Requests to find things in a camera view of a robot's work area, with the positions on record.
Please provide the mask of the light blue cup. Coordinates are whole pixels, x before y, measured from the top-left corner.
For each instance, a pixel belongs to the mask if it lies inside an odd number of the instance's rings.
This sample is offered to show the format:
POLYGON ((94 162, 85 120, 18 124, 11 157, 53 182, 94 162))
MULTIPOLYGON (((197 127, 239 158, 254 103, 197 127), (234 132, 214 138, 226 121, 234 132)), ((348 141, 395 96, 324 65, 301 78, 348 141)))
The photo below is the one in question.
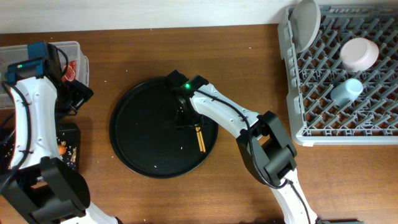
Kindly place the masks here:
POLYGON ((363 92, 363 84, 355 78, 350 78, 332 89, 330 97, 337 106, 342 106, 358 98, 363 92))

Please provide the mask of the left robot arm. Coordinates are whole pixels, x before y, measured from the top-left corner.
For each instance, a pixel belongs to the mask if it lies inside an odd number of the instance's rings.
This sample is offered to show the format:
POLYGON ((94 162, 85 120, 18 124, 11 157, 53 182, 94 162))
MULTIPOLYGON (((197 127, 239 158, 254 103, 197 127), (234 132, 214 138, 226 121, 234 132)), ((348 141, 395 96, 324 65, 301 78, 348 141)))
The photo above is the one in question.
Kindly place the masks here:
POLYGON ((63 162, 55 130, 60 67, 44 58, 11 64, 2 86, 16 110, 16 141, 1 195, 28 223, 120 223, 90 199, 86 180, 63 162))

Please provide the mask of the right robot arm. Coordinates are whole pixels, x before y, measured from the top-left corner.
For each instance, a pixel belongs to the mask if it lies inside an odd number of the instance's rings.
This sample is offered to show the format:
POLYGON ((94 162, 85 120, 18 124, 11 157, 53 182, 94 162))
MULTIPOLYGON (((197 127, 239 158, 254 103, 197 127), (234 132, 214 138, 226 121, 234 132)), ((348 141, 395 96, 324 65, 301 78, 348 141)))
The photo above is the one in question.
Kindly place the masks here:
POLYGON ((234 136, 246 169, 271 188, 285 223, 318 222, 299 184, 297 150, 276 114, 259 114, 238 105, 199 75, 189 80, 174 71, 165 80, 183 124, 200 127, 207 117, 234 136))

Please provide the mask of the red snack wrapper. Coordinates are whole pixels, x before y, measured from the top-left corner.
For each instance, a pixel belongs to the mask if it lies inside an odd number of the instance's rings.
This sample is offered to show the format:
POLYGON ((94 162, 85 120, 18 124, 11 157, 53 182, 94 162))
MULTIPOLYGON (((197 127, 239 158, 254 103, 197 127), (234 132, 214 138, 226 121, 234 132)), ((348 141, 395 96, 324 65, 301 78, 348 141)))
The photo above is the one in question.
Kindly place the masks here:
POLYGON ((63 69, 67 69, 66 73, 62 77, 62 80, 72 82, 76 78, 76 62, 71 61, 68 63, 68 66, 64 66, 63 69))

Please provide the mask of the orange carrot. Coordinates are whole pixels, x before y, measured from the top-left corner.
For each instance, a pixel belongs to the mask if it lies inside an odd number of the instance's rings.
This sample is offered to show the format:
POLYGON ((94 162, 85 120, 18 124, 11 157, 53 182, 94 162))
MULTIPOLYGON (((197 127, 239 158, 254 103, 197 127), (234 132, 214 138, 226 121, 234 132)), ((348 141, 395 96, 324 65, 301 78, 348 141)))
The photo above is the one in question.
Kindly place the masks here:
POLYGON ((62 156, 66 153, 67 149, 63 145, 58 145, 58 151, 59 151, 60 155, 62 156))

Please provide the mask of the wooden chopstick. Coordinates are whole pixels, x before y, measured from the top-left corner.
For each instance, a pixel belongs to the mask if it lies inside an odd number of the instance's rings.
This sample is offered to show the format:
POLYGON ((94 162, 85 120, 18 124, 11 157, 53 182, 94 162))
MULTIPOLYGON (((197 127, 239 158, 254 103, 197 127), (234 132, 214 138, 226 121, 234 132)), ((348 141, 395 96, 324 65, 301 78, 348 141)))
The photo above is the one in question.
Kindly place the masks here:
POLYGON ((206 152, 205 143, 204 143, 203 135, 202 135, 200 128, 198 128, 198 130, 197 130, 197 138, 198 138, 198 142, 200 144, 200 151, 202 153, 205 153, 206 152))
POLYGON ((198 145, 199 145, 199 148, 200 148, 200 152, 204 153, 205 149, 204 149, 204 146, 203 146, 203 136, 201 134, 200 127, 197 126, 195 128, 195 131, 196 131, 196 134, 197 134, 197 140, 198 140, 198 145))

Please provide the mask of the white plate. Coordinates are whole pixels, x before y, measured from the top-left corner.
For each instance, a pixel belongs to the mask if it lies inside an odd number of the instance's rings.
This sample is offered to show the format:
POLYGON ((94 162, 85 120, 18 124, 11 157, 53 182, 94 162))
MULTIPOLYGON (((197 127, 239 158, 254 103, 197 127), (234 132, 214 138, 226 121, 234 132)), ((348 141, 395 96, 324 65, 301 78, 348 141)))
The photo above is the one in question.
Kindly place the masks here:
POLYGON ((289 21, 297 53, 312 45, 320 28, 320 19, 320 8, 314 0, 302 0, 295 6, 289 21))

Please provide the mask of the rice pile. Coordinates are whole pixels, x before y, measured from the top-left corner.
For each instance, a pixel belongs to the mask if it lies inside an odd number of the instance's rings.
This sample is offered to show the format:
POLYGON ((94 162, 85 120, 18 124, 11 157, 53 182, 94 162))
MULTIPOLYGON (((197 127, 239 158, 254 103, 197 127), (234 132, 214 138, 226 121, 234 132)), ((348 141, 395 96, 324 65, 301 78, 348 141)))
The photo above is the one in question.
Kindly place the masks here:
POLYGON ((67 151, 61 156, 64 163, 68 166, 77 165, 78 157, 78 145, 75 135, 72 132, 60 131, 57 133, 58 145, 66 147, 67 151))

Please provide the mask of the white bowl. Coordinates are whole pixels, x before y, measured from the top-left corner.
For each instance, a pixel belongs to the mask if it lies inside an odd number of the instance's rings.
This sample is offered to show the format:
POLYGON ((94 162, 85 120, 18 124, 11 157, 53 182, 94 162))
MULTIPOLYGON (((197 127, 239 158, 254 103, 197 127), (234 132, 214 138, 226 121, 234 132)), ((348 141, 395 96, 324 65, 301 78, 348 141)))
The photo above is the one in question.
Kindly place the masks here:
POLYGON ((349 72, 360 72, 371 68, 378 56, 377 44, 362 37, 347 41, 340 51, 343 68, 349 72))

